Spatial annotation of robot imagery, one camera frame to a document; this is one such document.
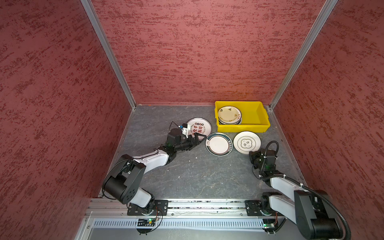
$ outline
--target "red wall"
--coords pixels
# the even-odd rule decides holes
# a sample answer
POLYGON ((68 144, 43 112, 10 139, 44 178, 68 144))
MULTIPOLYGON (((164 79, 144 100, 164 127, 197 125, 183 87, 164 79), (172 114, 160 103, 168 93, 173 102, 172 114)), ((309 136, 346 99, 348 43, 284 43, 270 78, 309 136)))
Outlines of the red wall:
POLYGON ((269 104, 324 0, 94 0, 137 103, 269 104))
POLYGON ((0 239, 73 239, 130 107, 78 0, 0 3, 0 239))
POLYGON ((384 2, 339 0, 275 112, 353 239, 384 235, 384 2))

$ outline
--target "gray marble surface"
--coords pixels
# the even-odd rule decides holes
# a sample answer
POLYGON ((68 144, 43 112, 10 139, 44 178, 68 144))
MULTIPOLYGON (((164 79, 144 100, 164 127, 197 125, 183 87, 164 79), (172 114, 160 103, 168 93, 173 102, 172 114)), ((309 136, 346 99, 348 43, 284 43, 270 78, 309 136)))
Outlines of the gray marble surface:
MULTIPOLYGON (((153 152, 167 140, 171 121, 177 124, 201 117, 210 122, 212 132, 217 131, 213 106, 137 106, 119 155, 139 156, 153 152)), ((232 140, 237 133, 226 133, 232 140)), ((279 139, 275 126, 265 133, 257 133, 262 148, 279 139)), ((287 176, 302 180, 297 163, 292 161, 280 144, 277 169, 287 176)), ((260 198, 271 191, 264 182, 255 178, 248 155, 235 148, 223 157, 207 151, 205 143, 191 151, 178 153, 168 165, 146 173, 141 187, 156 198, 260 198)))

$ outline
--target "white plate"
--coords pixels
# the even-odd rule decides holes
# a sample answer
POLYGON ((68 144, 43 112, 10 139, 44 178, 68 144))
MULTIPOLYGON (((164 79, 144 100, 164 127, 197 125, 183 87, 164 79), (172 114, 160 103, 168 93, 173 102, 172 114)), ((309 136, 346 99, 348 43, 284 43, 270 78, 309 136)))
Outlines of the white plate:
POLYGON ((259 150, 262 142, 255 133, 245 131, 236 135, 233 144, 239 153, 248 155, 249 152, 259 150))
POLYGON ((225 106, 219 109, 218 118, 226 124, 235 124, 241 119, 241 112, 233 106, 225 106))
POLYGON ((188 130, 188 135, 197 132, 208 137, 211 134, 212 126, 204 118, 193 118, 189 120, 187 124, 191 125, 191 129, 188 130))
POLYGON ((208 136, 205 146, 215 156, 225 156, 232 151, 231 139, 221 132, 214 132, 208 136))
POLYGON ((237 123, 227 124, 227 123, 223 123, 220 119, 218 120, 219 124, 221 124, 221 125, 240 125, 242 121, 243 121, 243 119, 240 118, 240 121, 238 121, 237 123))

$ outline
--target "plate with chinese characters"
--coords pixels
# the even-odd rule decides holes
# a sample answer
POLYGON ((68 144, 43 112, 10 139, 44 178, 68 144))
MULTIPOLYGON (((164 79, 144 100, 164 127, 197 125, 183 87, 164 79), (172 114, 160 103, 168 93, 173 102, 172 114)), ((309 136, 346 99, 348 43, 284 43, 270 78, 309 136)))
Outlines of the plate with chinese characters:
POLYGON ((260 137, 253 132, 240 132, 233 139, 233 145, 235 149, 241 153, 248 155, 249 152, 255 152, 260 149, 262 141, 260 137))
POLYGON ((208 137, 211 134, 212 126, 204 118, 193 118, 189 120, 187 124, 191 125, 191 129, 189 129, 188 135, 197 132, 197 133, 206 135, 208 137))

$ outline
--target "stack of plates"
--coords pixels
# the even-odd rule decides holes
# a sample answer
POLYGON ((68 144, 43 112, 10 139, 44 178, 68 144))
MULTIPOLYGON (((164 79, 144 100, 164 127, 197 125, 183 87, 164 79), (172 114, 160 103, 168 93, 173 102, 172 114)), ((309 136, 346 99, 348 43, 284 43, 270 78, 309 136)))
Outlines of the stack of plates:
POLYGON ((241 111, 233 106, 220 108, 217 115, 219 123, 224 125, 238 125, 242 121, 241 111))

